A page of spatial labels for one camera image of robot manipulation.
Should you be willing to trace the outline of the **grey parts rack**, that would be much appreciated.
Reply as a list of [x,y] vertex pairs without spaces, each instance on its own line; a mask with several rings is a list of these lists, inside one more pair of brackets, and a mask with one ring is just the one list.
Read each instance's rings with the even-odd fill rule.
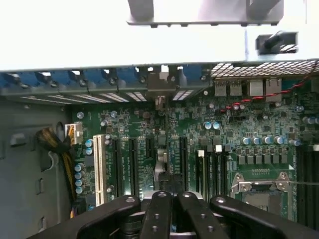
[[129,25],[277,25],[284,0],[128,0]]

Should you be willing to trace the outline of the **white expansion slot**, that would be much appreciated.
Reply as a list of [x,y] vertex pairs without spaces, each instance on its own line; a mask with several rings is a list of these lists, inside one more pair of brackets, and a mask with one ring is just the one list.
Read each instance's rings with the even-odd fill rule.
[[105,136],[98,134],[93,136],[93,155],[95,172],[95,198],[96,206],[104,204],[106,199],[106,149]]

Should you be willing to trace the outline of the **black RAM slot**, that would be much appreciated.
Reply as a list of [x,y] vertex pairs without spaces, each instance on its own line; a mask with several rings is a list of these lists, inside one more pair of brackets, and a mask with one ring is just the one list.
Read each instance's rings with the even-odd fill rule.
[[213,146],[209,145],[207,147],[207,200],[211,198],[214,193],[214,183],[213,183]]
[[297,152],[297,209],[298,209],[298,223],[306,226],[306,206],[305,206],[305,186],[302,184],[305,180],[304,176],[304,150],[302,146],[296,148]]
[[221,176],[221,194],[224,196],[228,195],[228,179],[227,179],[227,160],[229,156],[229,152],[231,151],[230,145],[225,145],[223,147],[222,155],[221,155],[221,162],[220,162],[220,176]]
[[313,145],[308,160],[308,225],[319,230],[319,144]]
[[199,150],[197,153],[198,166],[197,166],[197,174],[198,174],[198,189],[203,196],[203,199],[207,198],[207,162],[205,158],[205,151]]
[[215,145],[214,152],[214,195],[219,195],[223,193],[223,182],[222,182],[222,167],[221,167],[221,154],[222,154],[222,145]]

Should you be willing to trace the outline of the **CPU socket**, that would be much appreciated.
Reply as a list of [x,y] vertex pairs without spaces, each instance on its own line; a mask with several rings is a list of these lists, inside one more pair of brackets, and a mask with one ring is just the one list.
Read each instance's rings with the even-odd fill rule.
[[229,186],[229,196],[294,221],[296,214],[290,175],[282,170],[257,170],[251,176],[247,172],[235,172]]

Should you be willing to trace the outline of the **black case lock tab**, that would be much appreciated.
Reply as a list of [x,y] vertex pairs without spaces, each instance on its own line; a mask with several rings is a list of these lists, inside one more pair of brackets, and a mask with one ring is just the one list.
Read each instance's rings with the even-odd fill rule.
[[298,51],[298,32],[278,31],[256,38],[255,48],[259,55],[293,54]]

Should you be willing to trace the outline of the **long black expansion slot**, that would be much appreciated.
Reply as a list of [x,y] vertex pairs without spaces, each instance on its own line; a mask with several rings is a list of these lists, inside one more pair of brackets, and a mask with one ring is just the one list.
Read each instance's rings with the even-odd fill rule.
[[138,163],[138,143],[136,138],[129,138],[129,166],[131,194],[139,196],[139,163]]
[[113,162],[115,164],[115,196],[120,197],[123,196],[123,175],[122,175],[122,145],[121,141],[118,138],[112,139],[112,147],[113,147]]
[[179,138],[179,154],[182,186],[184,191],[188,191],[188,144],[186,136],[181,136]]

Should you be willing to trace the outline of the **short black expansion slot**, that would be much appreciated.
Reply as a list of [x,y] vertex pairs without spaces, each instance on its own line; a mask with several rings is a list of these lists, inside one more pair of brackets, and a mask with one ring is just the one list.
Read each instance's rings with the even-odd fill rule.
[[155,142],[153,136],[146,137],[146,158],[149,160],[154,160],[155,158]]

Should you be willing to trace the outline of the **blue card retention clips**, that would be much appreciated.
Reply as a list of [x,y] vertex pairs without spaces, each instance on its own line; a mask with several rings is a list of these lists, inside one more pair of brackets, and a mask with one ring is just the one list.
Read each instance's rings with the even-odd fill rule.
[[[0,72],[0,87],[20,85],[22,88],[51,85],[56,88],[59,85],[72,85],[78,83],[86,86],[88,82],[96,85],[103,82],[116,84],[117,80],[126,83],[134,81],[146,81],[150,72],[160,73],[163,65],[157,66],[128,66],[117,68],[91,68],[76,70],[51,70],[51,71],[26,71],[26,72]],[[211,65],[185,64],[168,65],[168,77],[177,79],[179,73],[188,80],[200,79],[205,81],[211,74]]]

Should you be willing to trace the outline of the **green motherboard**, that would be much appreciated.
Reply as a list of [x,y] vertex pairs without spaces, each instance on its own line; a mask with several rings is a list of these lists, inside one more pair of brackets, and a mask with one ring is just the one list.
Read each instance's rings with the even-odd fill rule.
[[[176,96],[164,109],[157,110],[137,93],[127,100],[107,101],[103,96],[95,105],[72,109],[76,124],[83,128],[83,142],[75,146],[75,194],[88,210],[96,207],[93,136],[103,134],[106,149],[106,199],[115,196],[115,164],[112,139],[121,141],[124,194],[131,194],[129,138],[138,143],[139,197],[164,190],[183,192],[180,173],[179,138],[187,137],[188,191],[197,192],[197,153],[215,145],[231,146],[227,160],[227,189],[235,172],[253,175],[257,170],[288,171],[297,181],[296,148],[304,150],[304,182],[308,182],[308,158],[319,144],[319,96],[305,93],[283,96],[278,102],[229,97],[203,96],[185,100]],[[146,158],[146,137],[153,136],[155,158]]]

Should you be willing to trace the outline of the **thin metal locking lever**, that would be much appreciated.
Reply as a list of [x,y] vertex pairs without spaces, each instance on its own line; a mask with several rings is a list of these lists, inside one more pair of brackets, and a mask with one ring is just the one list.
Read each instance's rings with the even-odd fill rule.
[[306,186],[319,186],[319,182],[298,182],[298,181],[275,181],[276,184],[295,184],[295,185],[306,185]]

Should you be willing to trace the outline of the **black PC case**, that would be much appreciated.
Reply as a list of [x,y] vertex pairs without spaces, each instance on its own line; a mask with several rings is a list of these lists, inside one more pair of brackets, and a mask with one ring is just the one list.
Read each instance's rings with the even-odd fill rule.
[[[256,38],[278,31],[298,32],[297,53],[259,55]],[[0,239],[27,239],[97,207],[88,210],[75,194],[75,146],[83,142],[84,134],[72,117],[75,106],[95,105],[103,96],[109,102],[132,102],[132,93],[153,103],[157,110],[164,109],[182,93],[185,100],[208,93],[241,102],[278,102],[280,97],[305,93],[319,96],[319,42],[313,30],[245,27],[223,32],[210,27],[200,32],[178,28],[165,51],[153,47],[156,37],[153,30],[133,51],[121,48],[117,59],[109,59],[102,66],[0,68],[0,72],[33,72],[163,65],[160,73],[150,72],[144,83],[118,79],[116,84],[111,84],[111,80],[98,85],[88,82],[86,86],[76,83],[56,88],[0,87]],[[177,79],[168,77],[168,65],[185,64],[211,65],[211,74],[205,81],[188,80],[183,73]],[[94,233],[93,239],[139,239],[144,214],[153,193],[159,191],[164,190],[139,197],[139,212],[129,216],[109,238]],[[209,207],[210,200],[205,201],[197,192],[187,192],[194,193],[203,206]],[[178,194],[170,194],[169,239],[197,239]],[[214,215],[232,239],[245,239],[245,226]]]

